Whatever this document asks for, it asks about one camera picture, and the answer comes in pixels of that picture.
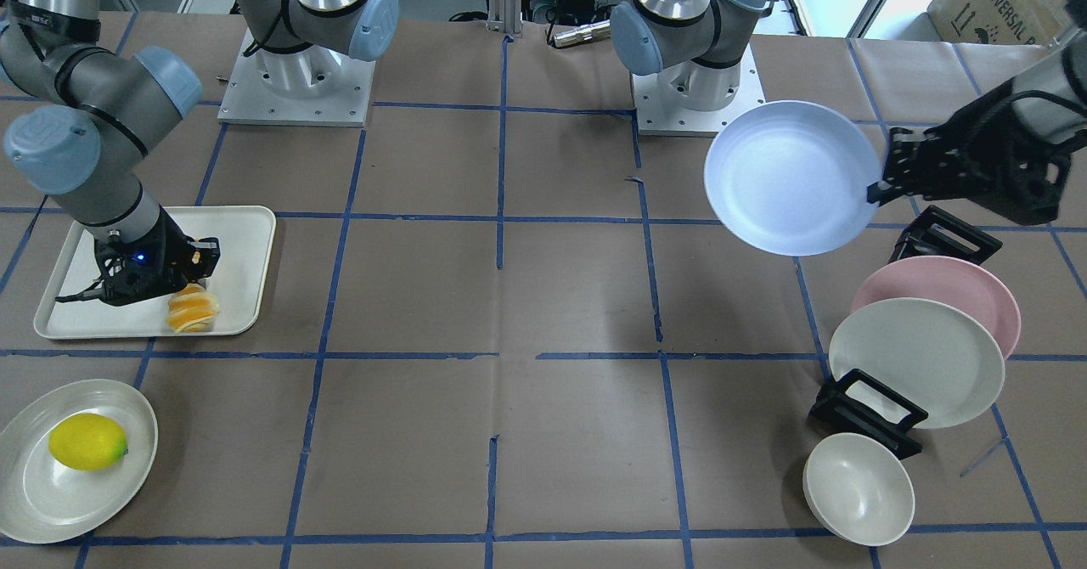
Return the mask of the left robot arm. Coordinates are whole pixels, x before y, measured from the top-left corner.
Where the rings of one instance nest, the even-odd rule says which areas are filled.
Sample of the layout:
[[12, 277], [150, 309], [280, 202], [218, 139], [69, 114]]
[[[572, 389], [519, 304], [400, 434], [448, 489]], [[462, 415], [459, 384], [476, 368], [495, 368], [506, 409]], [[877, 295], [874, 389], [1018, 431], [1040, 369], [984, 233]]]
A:
[[[741, 62], [769, 0], [629, 0], [613, 9], [611, 38], [634, 75], [691, 63], [729, 72]], [[1022, 226], [1055, 221], [1072, 154], [1084, 147], [1084, 0], [1067, 11], [1075, 34], [938, 127], [894, 127], [880, 177], [848, 194], [869, 205], [901, 196], [967, 199]]]

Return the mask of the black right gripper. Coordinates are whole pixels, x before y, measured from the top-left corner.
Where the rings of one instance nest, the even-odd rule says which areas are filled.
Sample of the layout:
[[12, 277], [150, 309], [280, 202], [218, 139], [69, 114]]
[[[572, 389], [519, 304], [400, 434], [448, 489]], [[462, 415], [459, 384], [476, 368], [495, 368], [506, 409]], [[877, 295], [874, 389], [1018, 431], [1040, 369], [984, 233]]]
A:
[[190, 283], [207, 285], [220, 256], [217, 237], [191, 239], [160, 209], [155, 224], [139, 239], [93, 242], [99, 279], [92, 298], [120, 307], [173, 295]]

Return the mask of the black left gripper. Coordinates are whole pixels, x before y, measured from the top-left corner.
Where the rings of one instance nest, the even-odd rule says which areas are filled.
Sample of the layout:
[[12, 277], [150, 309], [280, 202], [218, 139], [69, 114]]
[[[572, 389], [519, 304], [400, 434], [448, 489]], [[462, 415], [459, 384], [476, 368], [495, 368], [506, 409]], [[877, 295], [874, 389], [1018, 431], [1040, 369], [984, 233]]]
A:
[[1059, 217], [1073, 152], [1071, 94], [1001, 85], [959, 109], [939, 127], [888, 132], [880, 178], [867, 205], [911, 196], [944, 164], [928, 200], [969, 199], [1022, 226]]

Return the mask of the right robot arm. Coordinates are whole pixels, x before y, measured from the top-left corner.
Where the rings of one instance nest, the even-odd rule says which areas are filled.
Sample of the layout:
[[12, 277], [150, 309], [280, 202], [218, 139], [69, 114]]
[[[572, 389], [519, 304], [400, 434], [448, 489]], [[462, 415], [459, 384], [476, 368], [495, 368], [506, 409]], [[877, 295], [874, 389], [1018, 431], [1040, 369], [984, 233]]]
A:
[[[236, 0], [243, 55], [280, 97], [321, 92], [335, 59], [372, 62], [391, 46], [399, 0]], [[210, 279], [220, 240], [193, 239], [133, 174], [202, 100], [180, 57], [148, 46], [121, 58], [98, 44], [99, 0], [3, 0], [3, 79], [43, 107], [16, 117], [3, 150], [32, 186], [93, 240], [98, 276], [59, 302], [121, 307]]]

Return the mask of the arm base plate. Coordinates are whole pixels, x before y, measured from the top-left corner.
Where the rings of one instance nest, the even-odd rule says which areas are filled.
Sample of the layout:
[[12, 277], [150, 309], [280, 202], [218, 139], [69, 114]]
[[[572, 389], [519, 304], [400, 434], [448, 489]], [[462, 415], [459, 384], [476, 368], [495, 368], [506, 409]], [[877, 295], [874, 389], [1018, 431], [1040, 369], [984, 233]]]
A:
[[298, 54], [259, 50], [245, 33], [217, 119], [267, 127], [365, 127], [376, 63], [310, 47]]
[[715, 137], [766, 101], [751, 47], [730, 67], [688, 59], [653, 75], [632, 75], [630, 87], [638, 132], [647, 136]]

